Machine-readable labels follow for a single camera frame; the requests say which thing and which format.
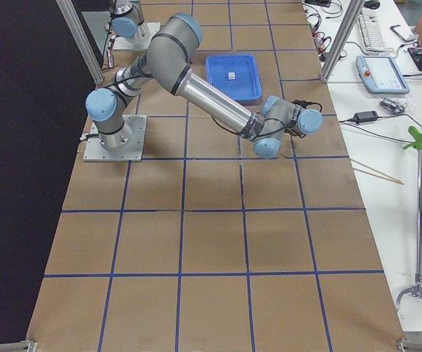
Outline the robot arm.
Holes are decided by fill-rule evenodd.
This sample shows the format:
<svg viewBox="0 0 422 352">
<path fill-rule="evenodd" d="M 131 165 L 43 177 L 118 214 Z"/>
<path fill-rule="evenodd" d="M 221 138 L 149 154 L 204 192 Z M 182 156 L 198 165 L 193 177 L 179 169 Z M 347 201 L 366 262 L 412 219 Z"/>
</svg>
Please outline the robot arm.
<svg viewBox="0 0 422 352">
<path fill-rule="evenodd" d="M 253 142 L 260 158 L 276 157 L 284 134 L 303 138 L 322 127 L 323 116 L 317 110 L 270 95 L 256 113 L 196 75 L 190 61 L 201 40 L 196 20 L 177 12 L 131 66 L 118 70 L 109 85 L 89 93 L 86 110 L 97 129 L 93 143 L 109 154 L 109 160 L 123 161 L 128 149 L 133 149 L 132 160 L 141 159 L 145 121 L 128 117 L 124 111 L 151 80 L 207 112 L 224 130 Z"/>
<path fill-rule="evenodd" d="M 110 0 L 112 26 L 117 36 L 130 43 L 139 43 L 149 35 L 139 0 Z"/>
</svg>

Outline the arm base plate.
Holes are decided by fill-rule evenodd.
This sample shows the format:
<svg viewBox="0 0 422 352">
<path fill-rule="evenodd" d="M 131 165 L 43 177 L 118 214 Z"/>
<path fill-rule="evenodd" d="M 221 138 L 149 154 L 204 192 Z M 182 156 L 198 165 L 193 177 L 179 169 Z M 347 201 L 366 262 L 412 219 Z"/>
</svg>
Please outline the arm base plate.
<svg viewBox="0 0 422 352">
<path fill-rule="evenodd" d="M 124 114 L 125 121 L 120 132 L 106 135 L 98 132 L 92 122 L 91 134 L 84 150 L 85 162 L 141 162 L 147 131 L 147 115 Z"/>
<path fill-rule="evenodd" d="M 116 37 L 113 49 L 115 51 L 145 51 L 159 29 L 158 22 L 144 22 L 137 26 L 134 21 L 114 21 L 113 30 Z"/>
</svg>

